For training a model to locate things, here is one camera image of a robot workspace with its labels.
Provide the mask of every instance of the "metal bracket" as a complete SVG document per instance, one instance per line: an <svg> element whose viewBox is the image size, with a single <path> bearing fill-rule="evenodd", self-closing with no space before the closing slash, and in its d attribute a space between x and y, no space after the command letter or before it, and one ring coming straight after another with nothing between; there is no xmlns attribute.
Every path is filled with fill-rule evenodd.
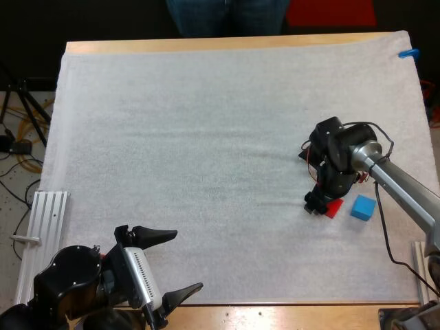
<svg viewBox="0 0 440 330"><path fill-rule="evenodd" d="M41 240L39 237L27 237L27 236L21 236L21 235L12 235L11 239L13 239L14 241L18 241L18 242L31 243L31 244L36 244L38 246L41 245Z"/></svg>
<svg viewBox="0 0 440 330"><path fill-rule="evenodd" d="M15 303L27 303L34 295L34 277L44 270L61 247L64 215L69 193L37 191L32 203L29 226L25 236L12 239L24 241Z"/></svg>

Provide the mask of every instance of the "floor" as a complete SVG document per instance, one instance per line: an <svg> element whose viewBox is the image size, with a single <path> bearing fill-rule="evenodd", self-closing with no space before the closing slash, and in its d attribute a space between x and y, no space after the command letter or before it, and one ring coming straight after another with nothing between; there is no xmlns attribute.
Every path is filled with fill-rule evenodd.
<svg viewBox="0 0 440 330"><path fill-rule="evenodd" d="M54 98L53 92L38 92L33 93L33 95L40 103ZM3 100L3 97L4 92L0 92L0 100ZM12 97L10 105L22 107L16 96ZM49 106L46 110L49 114L52 114L52 106ZM10 111L5 115L5 125L13 134L16 134L21 119L14 117L11 113L13 112ZM27 138L30 140L36 138L35 132L31 132ZM437 165L437 173L440 173L440 129L431 130L431 140ZM43 160L44 152L44 146L40 142L33 146L32 154L35 158ZM16 158L12 156L9 156L5 160L1 160L0 175L7 172L8 169L16 163ZM23 198L28 184L39 177L39 174L29 173L20 166L17 166L5 177L0 177L0 181L18 196ZM32 200L36 189L38 189L38 184L30 189L27 196L29 201ZM12 249L12 240L10 239L10 236L14 232L25 211L26 206L20 201L14 199L3 187L0 186L0 313L5 311L14 302L21 262ZM17 232L18 234L25 234L27 232L28 218L29 217L27 216L23 220L23 223ZM22 255L23 245L16 243L16 251L18 255Z"/></svg>

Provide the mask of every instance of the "blue clip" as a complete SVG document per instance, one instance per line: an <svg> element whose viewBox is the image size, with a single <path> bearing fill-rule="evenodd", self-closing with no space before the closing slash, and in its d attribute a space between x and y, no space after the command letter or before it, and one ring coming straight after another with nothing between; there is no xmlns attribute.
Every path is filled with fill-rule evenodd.
<svg viewBox="0 0 440 330"><path fill-rule="evenodd" d="M414 48L410 50L404 50L403 52L399 53L400 58L405 58L408 56L412 56L414 58L414 61L417 61L420 57L420 51L417 48Z"/></svg>

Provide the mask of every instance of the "red block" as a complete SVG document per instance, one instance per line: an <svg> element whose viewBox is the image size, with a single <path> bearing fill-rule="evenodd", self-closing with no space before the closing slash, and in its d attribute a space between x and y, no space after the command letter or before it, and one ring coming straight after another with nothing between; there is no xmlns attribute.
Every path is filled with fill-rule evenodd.
<svg viewBox="0 0 440 330"><path fill-rule="evenodd" d="M376 26L372 0L291 0L290 26Z"/></svg>
<svg viewBox="0 0 440 330"><path fill-rule="evenodd" d="M342 203L344 203L344 201L341 198L335 199L334 201L327 203L328 211L325 215L327 215L330 219L334 218L336 213L338 213Z"/></svg>

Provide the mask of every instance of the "dark background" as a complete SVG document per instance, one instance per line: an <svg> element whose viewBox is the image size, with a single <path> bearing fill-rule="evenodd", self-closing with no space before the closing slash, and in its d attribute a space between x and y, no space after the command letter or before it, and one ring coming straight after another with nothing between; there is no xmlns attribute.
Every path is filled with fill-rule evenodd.
<svg viewBox="0 0 440 330"><path fill-rule="evenodd" d="M373 5L376 26L285 22L283 34L407 30L421 50L420 77L440 83L440 1L373 0ZM0 59L21 77L55 80L67 41L180 37L164 0L3 0L1 14ZM0 90L6 85L0 75Z"/></svg>

